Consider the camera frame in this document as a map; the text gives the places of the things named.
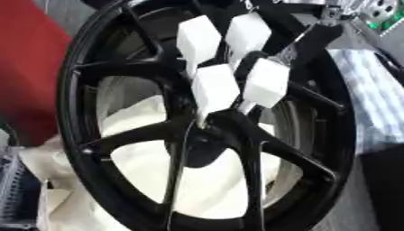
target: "checkered fabric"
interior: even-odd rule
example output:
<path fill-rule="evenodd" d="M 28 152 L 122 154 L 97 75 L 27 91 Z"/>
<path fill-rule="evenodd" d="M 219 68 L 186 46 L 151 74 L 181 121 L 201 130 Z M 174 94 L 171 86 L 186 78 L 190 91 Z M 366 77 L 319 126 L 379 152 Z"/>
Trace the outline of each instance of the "checkered fabric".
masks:
<path fill-rule="evenodd" d="M 329 51 L 350 91 L 355 112 L 356 153 L 404 142 L 404 88 L 372 51 Z"/>

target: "wheel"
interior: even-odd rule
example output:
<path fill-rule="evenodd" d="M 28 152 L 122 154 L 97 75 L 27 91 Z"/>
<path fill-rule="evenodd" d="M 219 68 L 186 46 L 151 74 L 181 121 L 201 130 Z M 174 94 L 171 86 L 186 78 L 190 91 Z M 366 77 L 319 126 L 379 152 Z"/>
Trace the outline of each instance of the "wheel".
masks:
<path fill-rule="evenodd" d="M 197 107 L 175 48 L 178 23 L 203 11 L 217 20 L 238 2 L 117 1 L 92 16 L 70 45 L 57 99 L 66 153 L 89 193 L 132 230 L 309 230 L 335 204 L 346 182 L 354 159 L 354 114 L 341 74 L 326 52 L 291 71 L 288 95 L 273 109 L 257 107 L 246 116 L 230 108 L 210 115 L 205 129 L 196 126 Z M 290 14 L 273 14 L 267 23 L 273 30 L 264 50 L 269 54 L 304 30 Z M 218 62 L 227 57 L 226 48 L 221 52 Z M 164 99 L 166 120 L 101 135 L 97 98 L 110 77 L 154 84 Z M 275 135 L 257 125 L 268 121 L 275 123 Z M 134 187 L 111 158 L 127 144 L 158 140 L 170 155 L 161 203 Z M 243 166 L 245 213 L 220 219 L 175 210 L 183 169 L 203 168 L 227 148 Z M 277 179 L 267 185 L 261 181 L 261 152 L 282 159 Z"/>

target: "red surface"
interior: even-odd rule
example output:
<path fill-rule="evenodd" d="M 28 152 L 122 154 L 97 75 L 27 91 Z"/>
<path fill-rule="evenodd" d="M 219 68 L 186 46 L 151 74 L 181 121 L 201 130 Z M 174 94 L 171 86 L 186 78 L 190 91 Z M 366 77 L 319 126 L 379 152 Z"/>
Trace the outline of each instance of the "red surface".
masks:
<path fill-rule="evenodd" d="M 41 144 L 56 133 L 56 78 L 69 37 L 32 0 L 2 1 L 0 32 L 0 115 Z"/>

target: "white cube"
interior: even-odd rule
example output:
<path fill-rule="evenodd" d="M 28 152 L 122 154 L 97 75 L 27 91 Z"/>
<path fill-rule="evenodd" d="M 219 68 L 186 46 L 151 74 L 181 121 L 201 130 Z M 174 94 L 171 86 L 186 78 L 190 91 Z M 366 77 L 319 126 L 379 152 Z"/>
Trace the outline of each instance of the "white cube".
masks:
<path fill-rule="evenodd" d="M 236 16 L 230 23 L 225 41 L 237 59 L 248 52 L 260 51 L 271 37 L 271 29 L 257 14 Z"/>
<path fill-rule="evenodd" d="M 240 95 L 229 65 L 215 65 L 197 70 L 192 92 L 202 116 L 229 108 Z"/>
<path fill-rule="evenodd" d="M 179 24 L 177 47 L 192 69 L 213 59 L 221 40 L 222 36 L 205 15 Z"/>
<path fill-rule="evenodd" d="M 259 59 L 250 72 L 243 98 L 257 105 L 272 108 L 288 90 L 289 67 L 273 60 Z"/>

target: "white cloth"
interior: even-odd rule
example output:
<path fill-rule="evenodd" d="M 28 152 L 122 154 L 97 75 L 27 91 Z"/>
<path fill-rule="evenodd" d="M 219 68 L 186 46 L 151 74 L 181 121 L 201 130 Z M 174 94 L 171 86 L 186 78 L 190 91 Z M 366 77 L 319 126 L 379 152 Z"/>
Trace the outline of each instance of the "white cloth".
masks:
<path fill-rule="evenodd" d="M 162 105 L 161 97 L 151 97 L 109 116 L 102 124 L 103 135 L 164 120 Z M 127 230 L 86 192 L 69 165 L 59 137 L 42 147 L 24 150 L 21 156 L 44 182 L 38 222 L 41 231 Z M 113 152 L 112 158 L 138 190 L 157 202 L 162 201 L 170 164 L 162 141 L 121 147 Z M 262 180 L 266 183 L 275 180 L 279 166 L 279 158 L 263 153 Z M 55 189 L 47 189 L 47 180 Z M 247 201 L 240 160 L 235 152 L 226 150 L 205 168 L 184 170 L 175 210 L 194 217 L 240 217 Z"/>

